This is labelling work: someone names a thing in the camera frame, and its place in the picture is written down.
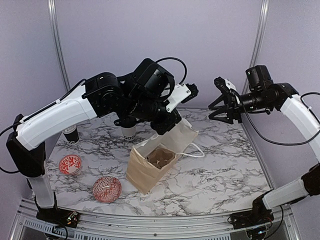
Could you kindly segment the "white paper coffee cup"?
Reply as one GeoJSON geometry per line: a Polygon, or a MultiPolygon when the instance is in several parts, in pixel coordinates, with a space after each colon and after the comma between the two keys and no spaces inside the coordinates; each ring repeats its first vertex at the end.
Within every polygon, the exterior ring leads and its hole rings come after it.
{"type": "Polygon", "coordinates": [[[131,128],[121,127],[121,132],[126,141],[133,141],[136,138],[136,125],[131,128]]]}

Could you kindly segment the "brown cardboard cup carrier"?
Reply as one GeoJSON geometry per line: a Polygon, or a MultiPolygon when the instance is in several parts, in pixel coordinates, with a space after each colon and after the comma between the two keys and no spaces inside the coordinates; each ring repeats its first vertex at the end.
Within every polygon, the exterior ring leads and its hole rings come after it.
{"type": "Polygon", "coordinates": [[[158,147],[148,155],[146,160],[154,167],[162,169],[175,158],[175,155],[176,154],[169,149],[158,147]]]}

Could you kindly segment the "brown paper bag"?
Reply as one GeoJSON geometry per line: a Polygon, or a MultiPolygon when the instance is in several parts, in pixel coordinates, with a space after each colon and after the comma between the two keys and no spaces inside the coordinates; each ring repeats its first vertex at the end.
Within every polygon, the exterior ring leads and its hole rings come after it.
{"type": "Polygon", "coordinates": [[[142,194],[147,194],[173,168],[182,156],[202,158],[205,153],[193,141],[198,136],[183,118],[164,135],[154,134],[132,146],[126,179],[142,194]]]}

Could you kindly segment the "black cup lid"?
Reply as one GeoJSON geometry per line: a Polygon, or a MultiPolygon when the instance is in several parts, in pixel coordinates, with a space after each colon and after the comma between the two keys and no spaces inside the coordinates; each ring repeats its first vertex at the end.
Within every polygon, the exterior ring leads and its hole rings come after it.
{"type": "Polygon", "coordinates": [[[122,128],[132,128],[132,127],[135,127],[136,124],[137,124],[137,120],[135,117],[132,117],[132,116],[127,116],[127,117],[121,119],[120,123],[119,123],[119,125],[122,128]]]}

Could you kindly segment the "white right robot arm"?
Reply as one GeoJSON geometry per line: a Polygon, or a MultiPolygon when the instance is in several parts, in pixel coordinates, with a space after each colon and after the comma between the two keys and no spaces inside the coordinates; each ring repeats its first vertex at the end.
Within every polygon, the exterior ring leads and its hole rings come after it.
{"type": "MultiPolygon", "coordinates": [[[[240,95],[236,87],[222,77],[214,79],[221,95],[209,105],[209,119],[233,124],[242,122],[242,114],[267,113],[273,110],[287,117],[304,137],[300,143],[286,143],[287,147],[310,145],[315,157],[320,158],[320,120],[307,106],[303,97],[289,83],[274,83],[265,65],[246,70],[250,92],[240,95]]],[[[317,163],[296,180],[256,198],[247,219],[258,224],[267,216],[267,210],[295,203],[307,196],[320,194],[320,165],[317,163]]]]}

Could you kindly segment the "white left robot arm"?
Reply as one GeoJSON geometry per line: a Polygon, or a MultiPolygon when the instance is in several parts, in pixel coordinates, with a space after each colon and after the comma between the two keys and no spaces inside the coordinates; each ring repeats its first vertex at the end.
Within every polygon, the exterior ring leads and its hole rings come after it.
{"type": "Polygon", "coordinates": [[[185,84],[156,61],[144,59],[131,73],[117,77],[110,72],[81,80],[61,98],[28,115],[18,115],[6,147],[19,172],[34,192],[36,203],[53,223],[63,219],[45,170],[45,141],[83,121],[116,113],[118,124],[126,118],[150,122],[159,135],[180,120],[176,106],[190,95],[185,84]]]}

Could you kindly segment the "black cup with straws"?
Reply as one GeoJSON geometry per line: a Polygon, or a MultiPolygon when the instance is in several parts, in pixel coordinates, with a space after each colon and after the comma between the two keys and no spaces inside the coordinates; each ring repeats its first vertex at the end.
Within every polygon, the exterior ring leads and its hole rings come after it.
{"type": "Polygon", "coordinates": [[[69,144],[74,145],[79,141],[79,133],[76,124],[64,129],[62,133],[69,144]]]}

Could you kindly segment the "red floral pattern bowl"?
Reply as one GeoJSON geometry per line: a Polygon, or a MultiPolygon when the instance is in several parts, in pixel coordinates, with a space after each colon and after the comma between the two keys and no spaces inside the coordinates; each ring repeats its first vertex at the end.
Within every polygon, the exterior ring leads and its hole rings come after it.
{"type": "Polygon", "coordinates": [[[82,159],[76,154],[66,155],[60,160],[58,168],[63,175],[76,175],[81,171],[82,159]]]}

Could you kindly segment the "red geometric pattern bowl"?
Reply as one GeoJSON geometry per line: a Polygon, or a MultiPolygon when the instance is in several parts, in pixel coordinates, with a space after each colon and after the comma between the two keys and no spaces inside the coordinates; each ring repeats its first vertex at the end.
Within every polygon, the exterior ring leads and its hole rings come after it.
{"type": "Polygon", "coordinates": [[[120,181],[113,176],[99,178],[93,185],[92,194],[96,200],[102,203],[113,203],[122,192],[120,181]]]}

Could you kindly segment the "right aluminium frame post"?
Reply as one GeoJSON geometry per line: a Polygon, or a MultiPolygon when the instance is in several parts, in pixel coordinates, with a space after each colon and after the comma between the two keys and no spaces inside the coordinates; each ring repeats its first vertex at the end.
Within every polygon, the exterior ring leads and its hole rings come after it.
{"type": "Polygon", "coordinates": [[[258,18],[257,30],[249,63],[249,68],[254,67],[259,59],[260,52],[262,50],[264,36],[266,32],[267,19],[269,13],[270,1],[262,0],[260,6],[260,13],[258,18]]]}

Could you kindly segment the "aluminium frame post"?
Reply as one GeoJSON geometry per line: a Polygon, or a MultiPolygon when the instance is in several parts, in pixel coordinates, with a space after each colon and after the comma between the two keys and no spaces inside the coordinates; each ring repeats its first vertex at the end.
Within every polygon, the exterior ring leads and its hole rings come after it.
{"type": "Polygon", "coordinates": [[[267,19],[269,13],[270,1],[262,0],[260,6],[260,13],[258,18],[257,30],[249,63],[249,68],[254,67],[259,59],[260,52],[262,50],[264,36],[266,32],[267,19]]]}
{"type": "Polygon", "coordinates": [[[60,38],[60,33],[59,33],[56,1],[55,0],[48,0],[47,6],[48,6],[49,21],[51,24],[55,52],[56,52],[56,56],[57,56],[57,60],[58,60],[58,64],[59,64],[59,69],[60,69],[61,76],[62,76],[62,82],[63,82],[65,90],[69,91],[71,89],[71,85],[70,85],[70,81],[69,81],[69,77],[68,77],[68,73],[67,73],[67,69],[66,69],[66,65],[65,65],[63,49],[62,49],[62,44],[61,44],[61,38],[60,38]]]}

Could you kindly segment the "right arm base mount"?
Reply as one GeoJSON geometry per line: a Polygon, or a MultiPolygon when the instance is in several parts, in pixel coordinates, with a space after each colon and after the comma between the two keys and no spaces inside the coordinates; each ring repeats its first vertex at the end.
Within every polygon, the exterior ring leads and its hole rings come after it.
{"type": "Polygon", "coordinates": [[[274,219],[275,218],[271,210],[266,210],[263,212],[246,210],[232,213],[227,221],[229,224],[232,224],[234,230],[237,230],[265,223],[271,223],[274,219]]]}

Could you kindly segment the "left aluminium frame post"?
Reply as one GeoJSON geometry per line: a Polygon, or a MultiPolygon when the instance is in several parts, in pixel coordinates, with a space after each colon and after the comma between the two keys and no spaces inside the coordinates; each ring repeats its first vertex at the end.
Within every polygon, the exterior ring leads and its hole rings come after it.
{"type": "Polygon", "coordinates": [[[68,73],[67,73],[67,69],[66,69],[66,65],[65,65],[63,49],[62,49],[62,44],[61,44],[61,38],[60,38],[60,33],[59,33],[56,1],[55,0],[48,0],[47,6],[48,6],[49,21],[51,24],[55,52],[56,52],[56,56],[57,56],[57,60],[58,60],[58,64],[59,64],[59,69],[60,69],[61,76],[62,76],[62,82],[63,82],[65,90],[69,91],[71,89],[71,85],[70,85],[70,81],[69,81],[69,77],[68,77],[68,73]]]}

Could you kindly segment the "front aluminium rail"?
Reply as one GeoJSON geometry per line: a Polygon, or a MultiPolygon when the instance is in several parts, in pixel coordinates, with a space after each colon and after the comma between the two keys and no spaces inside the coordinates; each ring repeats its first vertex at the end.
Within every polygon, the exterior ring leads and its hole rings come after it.
{"type": "Polygon", "coordinates": [[[76,228],[55,228],[36,218],[37,210],[24,201],[10,229],[10,240],[54,237],[70,240],[267,240],[301,239],[290,208],[273,211],[274,221],[234,229],[229,214],[200,216],[125,216],[79,211],[76,228]]]}

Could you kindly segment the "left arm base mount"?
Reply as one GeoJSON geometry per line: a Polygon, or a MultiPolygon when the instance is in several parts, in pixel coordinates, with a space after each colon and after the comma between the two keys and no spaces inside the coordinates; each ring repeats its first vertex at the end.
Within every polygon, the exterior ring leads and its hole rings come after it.
{"type": "Polygon", "coordinates": [[[38,220],[70,228],[78,226],[79,216],[75,210],[61,208],[40,208],[36,214],[38,220]]]}

